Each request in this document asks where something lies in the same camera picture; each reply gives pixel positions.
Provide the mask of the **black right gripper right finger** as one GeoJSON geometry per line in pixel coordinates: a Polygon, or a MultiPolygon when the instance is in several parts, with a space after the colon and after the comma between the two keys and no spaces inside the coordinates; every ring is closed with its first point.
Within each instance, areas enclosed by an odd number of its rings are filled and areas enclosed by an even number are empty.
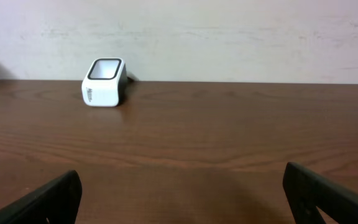
{"type": "Polygon", "coordinates": [[[296,223],[358,223],[358,194],[295,162],[286,165],[283,189],[296,223]]]}

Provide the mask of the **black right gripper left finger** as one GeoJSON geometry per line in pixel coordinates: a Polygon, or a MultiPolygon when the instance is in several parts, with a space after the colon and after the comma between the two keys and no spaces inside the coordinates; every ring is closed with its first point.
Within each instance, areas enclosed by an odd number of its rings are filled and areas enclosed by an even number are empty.
{"type": "Polygon", "coordinates": [[[0,209],[0,224],[76,222],[82,185],[75,170],[51,180],[0,209]]]}

